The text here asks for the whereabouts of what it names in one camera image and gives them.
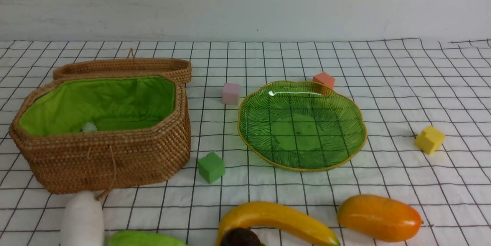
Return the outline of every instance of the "grid tablecloth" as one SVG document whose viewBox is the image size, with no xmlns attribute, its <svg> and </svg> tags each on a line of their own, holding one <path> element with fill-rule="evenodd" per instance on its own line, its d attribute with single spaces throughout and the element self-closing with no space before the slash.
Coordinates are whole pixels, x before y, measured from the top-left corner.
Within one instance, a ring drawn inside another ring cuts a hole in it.
<svg viewBox="0 0 491 246">
<path fill-rule="evenodd" d="M 336 209 L 359 193 L 412 205 L 424 226 L 409 246 L 491 245 L 491 46 L 489 40 L 439 43 L 408 38 L 333 43 L 175 43 L 168 41 L 0 42 L 0 246 L 58 245 L 70 195 L 51 195 L 33 178 L 7 134 L 23 99 L 64 64 L 126 57 L 191 59 L 186 86 L 192 125 L 189 163 L 168 182 L 114 190 L 104 201 L 108 232 L 142 229 L 211 246 L 221 216 L 237 204 L 286 204 L 328 225 L 342 245 L 383 245 L 340 228 Z M 298 173 L 269 166 L 237 134 L 237 107 L 221 104 L 225 82 L 245 97 L 276 80 L 310 80 L 326 71 L 335 90 L 361 108 L 369 139 L 349 163 Z M 427 125 L 447 135 L 425 155 L 414 146 Z M 226 177 L 208 185 L 197 158 L 223 157 Z M 305 245 L 258 228 L 268 246 Z"/>
</svg>

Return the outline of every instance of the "yellow cube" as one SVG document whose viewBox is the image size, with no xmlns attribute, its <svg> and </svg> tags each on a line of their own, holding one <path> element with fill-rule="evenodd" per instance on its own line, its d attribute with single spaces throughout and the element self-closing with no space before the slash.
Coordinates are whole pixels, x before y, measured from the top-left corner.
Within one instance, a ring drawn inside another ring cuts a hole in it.
<svg viewBox="0 0 491 246">
<path fill-rule="evenodd" d="M 442 146 L 445 135 L 433 126 L 428 126 L 416 137 L 414 144 L 426 154 L 431 154 Z"/>
</svg>

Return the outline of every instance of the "orange cube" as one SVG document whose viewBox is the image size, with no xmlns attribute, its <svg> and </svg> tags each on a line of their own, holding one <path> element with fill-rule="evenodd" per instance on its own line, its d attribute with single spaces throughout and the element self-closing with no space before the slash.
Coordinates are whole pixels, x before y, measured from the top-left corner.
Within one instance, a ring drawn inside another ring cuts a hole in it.
<svg viewBox="0 0 491 246">
<path fill-rule="evenodd" d="M 319 73 L 318 75 L 315 75 L 314 78 L 312 78 L 312 81 L 316 83 L 321 83 L 324 86 L 329 87 L 330 89 L 334 89 L 334 83 L 336 79 L 327 73 Z"/>
</svg>

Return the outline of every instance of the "white radish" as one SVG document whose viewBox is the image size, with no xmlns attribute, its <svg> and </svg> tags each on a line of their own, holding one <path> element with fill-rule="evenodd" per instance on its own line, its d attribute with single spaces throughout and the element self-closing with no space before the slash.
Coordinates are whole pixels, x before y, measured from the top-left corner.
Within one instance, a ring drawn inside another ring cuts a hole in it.
<svg viewBox="0 0 491 246">
<path fill-rule="evenodd" d="M 68 201 L 60 237 L 61 246 L 104 246 L 102 206 L 92 192 L 79 192 Z"/>
</svg>

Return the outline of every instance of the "green cube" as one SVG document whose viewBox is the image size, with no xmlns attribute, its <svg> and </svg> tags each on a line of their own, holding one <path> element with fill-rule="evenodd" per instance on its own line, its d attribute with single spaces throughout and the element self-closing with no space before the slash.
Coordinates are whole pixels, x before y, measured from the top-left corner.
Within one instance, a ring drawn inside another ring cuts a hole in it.
<svg viewBox="0 0 491 246">
<path fill-rule="evenodd" d="M 213 183 L 225 174 L 225 163 L 215 152 L 210 152 L 198 160 L 198 171 L 208 183 Z"/>
</svg>

